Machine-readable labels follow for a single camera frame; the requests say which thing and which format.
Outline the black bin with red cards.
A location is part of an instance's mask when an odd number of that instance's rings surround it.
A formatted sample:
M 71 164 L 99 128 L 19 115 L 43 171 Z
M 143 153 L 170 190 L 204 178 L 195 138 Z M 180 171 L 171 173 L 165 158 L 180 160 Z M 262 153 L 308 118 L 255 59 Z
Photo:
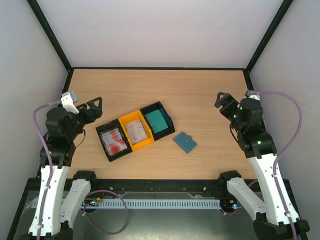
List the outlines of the black bin with red cards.
M 118 119 L 96 127 L 96 132 L 109 162 L 133 151 Z

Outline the yellow bin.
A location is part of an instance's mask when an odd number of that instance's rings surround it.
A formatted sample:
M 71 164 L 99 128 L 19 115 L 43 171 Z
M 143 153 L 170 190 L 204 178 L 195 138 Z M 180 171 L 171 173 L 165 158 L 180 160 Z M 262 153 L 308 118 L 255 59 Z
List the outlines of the yellow bin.
M 140 110 L 121 116 L 118 120 L 133 151 L 155 141 L 151 128 Z

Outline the teal card holder wallet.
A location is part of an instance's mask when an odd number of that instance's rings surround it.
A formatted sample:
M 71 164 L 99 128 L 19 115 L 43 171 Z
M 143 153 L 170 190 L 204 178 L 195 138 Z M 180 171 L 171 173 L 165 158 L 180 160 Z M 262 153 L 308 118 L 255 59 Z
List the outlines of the teal card holder wallet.
M 187 154 L 190 153 L 198 144 L 193 138 L 184 131 L 173 138 L 173 141 L 180 146 Z

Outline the black bin with teal cards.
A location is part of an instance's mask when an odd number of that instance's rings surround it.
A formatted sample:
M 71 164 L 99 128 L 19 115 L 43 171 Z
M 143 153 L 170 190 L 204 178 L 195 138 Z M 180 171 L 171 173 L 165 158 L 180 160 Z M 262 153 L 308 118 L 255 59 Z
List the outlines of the black bin with teal cards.
M 140 112 L 150 127 L 155 141 L 175 132 L 173 120 L 160 101 L 141 108 Z

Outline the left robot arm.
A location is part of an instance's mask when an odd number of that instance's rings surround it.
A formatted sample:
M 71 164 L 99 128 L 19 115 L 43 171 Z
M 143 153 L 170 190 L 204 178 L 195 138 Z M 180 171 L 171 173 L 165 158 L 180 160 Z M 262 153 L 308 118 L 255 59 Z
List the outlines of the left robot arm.
M 94 171 L 78 171 L 63 197 L 76 150 L 74 140 L 85 125 L 103 114 L 101 97 L 79 106 L 75 106 L 76 100 L 71 92 L 65 92 L 59 100 L 43 105 L 51 109 L 46 113 L 47 132 L 38 133 L 42 142 L 40 189 L 32 223 L 21 240 L 71 240 L 78 211 L 97 178 Z

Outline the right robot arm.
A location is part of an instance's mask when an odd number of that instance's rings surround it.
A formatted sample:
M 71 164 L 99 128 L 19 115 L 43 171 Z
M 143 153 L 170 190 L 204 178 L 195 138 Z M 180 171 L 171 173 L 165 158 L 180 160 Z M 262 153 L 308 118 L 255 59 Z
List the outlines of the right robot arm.
M 229 120 L 230 132 L 253 167 L 262 196 L 258 197 L 236 170 L 219 175 L 218 191 L 233 195 L 242 205 L 258 239 L 297 240 L 310 226 L 301 219 L 286 190 L 280 155 L 264 127 L 260 95 L 249 90 L 237 101 L 230 93 L 219 92 L 214 106 Z

